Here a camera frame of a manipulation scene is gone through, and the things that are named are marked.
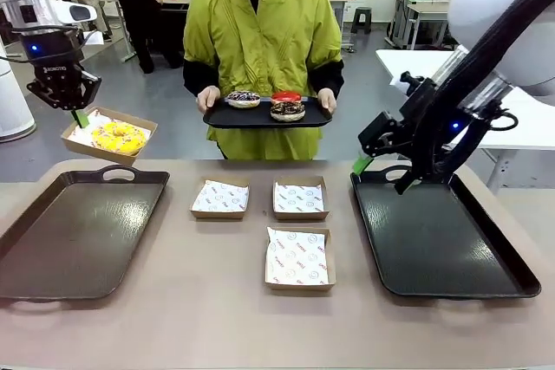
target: donut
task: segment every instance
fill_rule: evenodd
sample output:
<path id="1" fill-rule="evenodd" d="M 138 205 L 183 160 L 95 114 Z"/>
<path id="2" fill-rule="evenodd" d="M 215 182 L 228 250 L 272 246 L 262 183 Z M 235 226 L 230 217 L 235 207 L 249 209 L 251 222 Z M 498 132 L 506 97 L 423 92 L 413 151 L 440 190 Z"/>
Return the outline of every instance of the donut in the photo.
<path id="1" fill-rule="evenodd" d="M 235 108 L 253 108 L 260 104 L 260 96 L 252 91 L 234 91 L 227 96 L 227 102 Z"/>
<path id="2" fill-rule="evenodd" d="M 303 103 L 278 103 L 270 109 L 270 116 L 273 119 L 284 122 L 301 120 L 305 113 Z"/>
<path id="3" fill-rule="evenodd" d="M 281 91 L 279 93 L 275 93 L 271 97 L 271 104 L 285 102 L 300 103 L 302 99 L 303 97 L 301 97 L 301 94 L 295 93 L 294 91 Z"/>
<path id="4" fill-rule="evenodd" d="M 135 155 L 146 143 L 142 130 L 123 121 L 112 121 L 93 131 L 95 147 L 110 152 Z"/>

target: yellow-green jacket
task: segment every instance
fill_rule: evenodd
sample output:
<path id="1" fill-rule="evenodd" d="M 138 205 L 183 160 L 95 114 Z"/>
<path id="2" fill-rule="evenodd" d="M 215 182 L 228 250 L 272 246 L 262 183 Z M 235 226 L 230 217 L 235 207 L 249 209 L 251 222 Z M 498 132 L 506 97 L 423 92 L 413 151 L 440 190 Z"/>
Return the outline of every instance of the yellow-green jacket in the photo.
<path id="1" fill-rule="evenodd" d="M 341 61 L 341 32 L 329 0 L 192 0 L 185 58 L 218 66 L 225 97 L 235 90 L 314 95 L 308 72 Z M 208 130 L 229 159 L 313 159 L 320 129 Z"/>

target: black stool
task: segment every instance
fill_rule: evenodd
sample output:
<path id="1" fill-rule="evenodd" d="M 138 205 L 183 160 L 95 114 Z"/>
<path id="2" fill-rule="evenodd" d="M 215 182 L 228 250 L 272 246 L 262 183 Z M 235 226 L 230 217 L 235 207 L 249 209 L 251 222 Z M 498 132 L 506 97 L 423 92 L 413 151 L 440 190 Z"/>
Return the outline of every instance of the black stool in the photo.
<path id="1" fill-rule="evenodd" d="M 364 15 L 365 21 L 360 22 L 361 15 Z M 355 34 L 359 29 L 364 29 L 364 33 L 367 35 L 370 33 L 372 25 L 372 8 L 356 8 L 355 19 L 353 19 L 353 26 L 350 28 L 350 33 Z"/>

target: large black tray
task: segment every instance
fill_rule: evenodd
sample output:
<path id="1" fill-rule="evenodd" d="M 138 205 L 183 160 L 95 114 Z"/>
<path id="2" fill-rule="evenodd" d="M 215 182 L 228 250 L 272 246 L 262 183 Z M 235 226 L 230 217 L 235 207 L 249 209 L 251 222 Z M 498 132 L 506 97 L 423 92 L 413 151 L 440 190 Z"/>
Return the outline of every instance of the large black tray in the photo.
<path id="1" fill-rule="evenodd" d="M 402 196 L 386 174 L 351 174 L 383 285 L 401 296 L 527 298 L 541 285 L 455 174 Z"/>
<path id="2" fill-rule="evenodd" d="M 113 170 L 133 179 L 105 179 Z M 102 298 L 131 262 L 167 172 L 109 166 L 60 175 L 0 239 L 0 297 Z"/>
<path id="3" fill-rule="evenodd" d="M 293 127 L 322 127 L 331 122 L 331 114 L 318 100 L 309 97 L 303 101 L 306 115 L 299 121 L 284 123 L 270 116 L 271 102 L 263 98 L 254 108 L 231 107 L 225 100 L 218 100 L 205 114 L 204 122 L 220 129 L 291 129 Z"/>

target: person's left hand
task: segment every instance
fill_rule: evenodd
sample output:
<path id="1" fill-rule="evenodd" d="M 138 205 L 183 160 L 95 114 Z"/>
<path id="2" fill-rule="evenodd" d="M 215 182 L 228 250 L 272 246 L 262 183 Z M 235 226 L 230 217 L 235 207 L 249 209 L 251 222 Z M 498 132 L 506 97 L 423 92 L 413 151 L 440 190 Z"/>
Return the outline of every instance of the person's left hand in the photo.
<path id="1" fill-rule="evenodd" d="M 318 101 L 320 101 L 320 106 L 328 110 L 331 114 L 337 109 L 336 96 L 330 88 L 322 88 L 318 92 Z"/>

